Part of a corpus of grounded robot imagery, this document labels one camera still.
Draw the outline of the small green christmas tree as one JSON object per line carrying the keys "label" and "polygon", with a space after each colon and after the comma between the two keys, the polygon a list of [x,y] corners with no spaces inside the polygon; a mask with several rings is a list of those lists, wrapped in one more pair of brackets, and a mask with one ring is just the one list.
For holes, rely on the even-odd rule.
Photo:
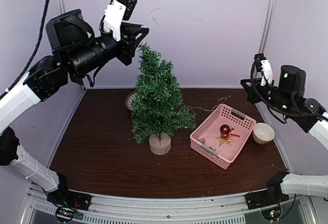
{"label": "small green christmas tree", "polygon": [[148,139],[155,155],[171,149],[171,138],[180,129],[194,129],[196,115],[183,101],[172,62],[148,44],[138,49],[139,70],[132,102],[132,132],[137,143]]}

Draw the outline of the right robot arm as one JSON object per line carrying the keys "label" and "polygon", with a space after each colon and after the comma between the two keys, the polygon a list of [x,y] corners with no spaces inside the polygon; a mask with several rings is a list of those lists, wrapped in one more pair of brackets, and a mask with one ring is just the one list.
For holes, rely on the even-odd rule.
{"label": "right robot arm", "polygon": [[[132,104],[133,134],[137,142],[163,134],[172,136],[176,130],[198,131],[195,115],[183,103],[180,85],[173,74],[173,64],[148,45],[139,46],[140,75],[136,98]],[[305,133],[327,145],[327,110],[315,99],[305,98],[304,70],[281,66],[279,84],[272,78],[272,68],[262,53],[254,56],[250,78],[241,80],[252,103],[264,103],[268,111],[283,116],[282,123],[293,120]],[[269,181],[262,200],[274,204],[289,194],[327,197],[327,178],[292,173],[277,173]]]}

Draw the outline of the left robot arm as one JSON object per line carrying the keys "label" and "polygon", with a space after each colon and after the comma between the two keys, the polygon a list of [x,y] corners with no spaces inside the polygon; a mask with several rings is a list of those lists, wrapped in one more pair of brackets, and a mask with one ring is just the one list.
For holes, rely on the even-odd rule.
{"label": "left robot arm", "polygon": [[124,18],[114,31],[95,37],[79,9],[52,18],[46,24],[52,54],[40,59],[1,99],[1,165],[16,167],[34,183],[52,194],[63,206],[70,205],[74,195],[65,176],[51,171],[32,158],[19,143],[11,124],[29,108],[47,100],[68,81],[82,84],[94,77],[111,59],[129,65],[149,29],[131,24]]}

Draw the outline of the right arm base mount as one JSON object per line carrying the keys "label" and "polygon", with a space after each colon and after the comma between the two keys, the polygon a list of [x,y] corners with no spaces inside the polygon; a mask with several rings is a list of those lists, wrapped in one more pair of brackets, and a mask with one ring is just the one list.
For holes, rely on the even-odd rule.
{"label": "right arm base mount", "polygon": [[244,197],[248,209],[260,209],[261,216],[267,221],[281,220],[281,204],[290,199],[287,194],[283,194],[280,186],[287,175],[288,172],[278,172],[267,182],[266,189],[247,193]]}

